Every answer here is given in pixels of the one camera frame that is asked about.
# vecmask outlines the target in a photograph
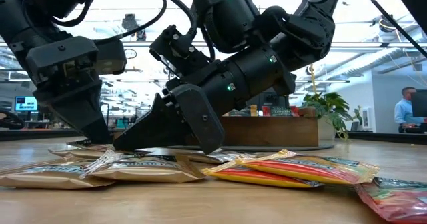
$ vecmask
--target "ceiling beam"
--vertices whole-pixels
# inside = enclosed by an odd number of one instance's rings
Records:
[[[419,56],[419,57],[415,58],[414,60],[410,60],[410,61],[404,62],[402,64],[395,65],[394,67],[389,67],[389,68],[383,69],[381,71],[378,71],[377,73],[378,74],[391,73],[392,71],[399,70],[399,69],[402,69],[404,67],[409,67],[411,65],[415,65],[415,64],[420,63],[420,62],[425,61],[425,60],[427,60],[425,58],[425,56]]]

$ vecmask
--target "computer monitor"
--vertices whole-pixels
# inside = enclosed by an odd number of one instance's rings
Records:
[[[412,115],[414,117],[427,117],[427,91],[417,90],[412,94]]]
[[[36,111],[37,100],[35,97],[16,97],[15,111]]]

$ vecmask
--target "red snack bag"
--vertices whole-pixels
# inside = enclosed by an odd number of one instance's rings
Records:
[[[262,110],[262,116],[263,117],[270,117],[271,116],[269,107],[263,106],[263,107],[261,107],[261,110]]]
[[[376,177],[355,188],[365,204],[391,223],[427,223],[427,183]]]
[[[299,117],[300,116],[298,114],[298,107],[296,107],[296,106],[291,106],[291,112],[292,112],[292,117]]]
[[[236,162],[258,171],[333,184],[371,182],[379,170],[376,166],[359,161],[300,155],[288,150],[260,158],[240,157]]]
[[[203,173],[205,175],[228,181],[269,185],[274,187],[311,188],[323,185],[315,181],[305,181],[252,170],[236,164],[235,161],[230,161],[213,168],[206,168],[203,170]]]

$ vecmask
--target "snack bag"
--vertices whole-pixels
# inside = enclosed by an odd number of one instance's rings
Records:
[[[205,177],[183,155],[122,159],[101,167],[89,175],[113,180],[151,183],[185,183]]]
[[[379,168],[335,157],[300,155],[288,150],[260,158],[242,157],[236,162],[258,171],[334,184],[371,182]]]
[[[52,151],[48,150],[51,154],[57,155],[59,157],[73,156],[87,159],[97,159],[100,158],[105,152],[104,151],[95,151],[90,149],[74,149],[74,150],[61,150],[61,151]],[[149,151],[138,151],[132,155],[140,156],[149,153]]]
[[[355,186],[361,200],[392,223],[427,223],[427,183],[374,178]]]
[[[83,167],[91,163],[87,159],[69,157],[34,163],[0,171],[0,186],[41,189],[83,189],[113,184],[115,181],[98,177],[80,176]]]
[[[235,161],[230,161],[214,168],[206,168],[203,170],[203,173],[211,177],[217,177],[228,181],[269,185],[274,187],[310,188],[322,185],[315,181],[304,181],[301,179],[256,171],[238,165]]]
[[[208,163],[208,164],[222,164],[228,161],[233,161],[239,155],[243,155],[243,154],[250,157],[261,156],[260,153],[243,153],[243,152],[236,152],[236,151],[221,151],[221,150],[214,151],[209,155],[206,155],[205,153],[203,153],[203,151],[198,151],[194,153],[189,153],[187,154],[187,156],[190,159],[190,161],[197,161],[200,163]]]
[[[108,150],[115,151],[113,144],[92,144],[91,140],[84,139],[80,141],[69,141],[67,145],[76,147],[78,149],[92,150],[92,151],[102,151],[106,152]]]

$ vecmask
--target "table surface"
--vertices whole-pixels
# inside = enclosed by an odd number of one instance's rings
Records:
[[[66,139],[0,142],[0,169],[54,159]],[[171,152],[153,149],[156,153]],[[304,153],[379,165],[379,176],[427,181],[427,145],[352,141]],[[84,191],[0,187],[1,223],[336,223],[381,224],[351,187],[297,190],[207,178],[182,184],[125,184]]]

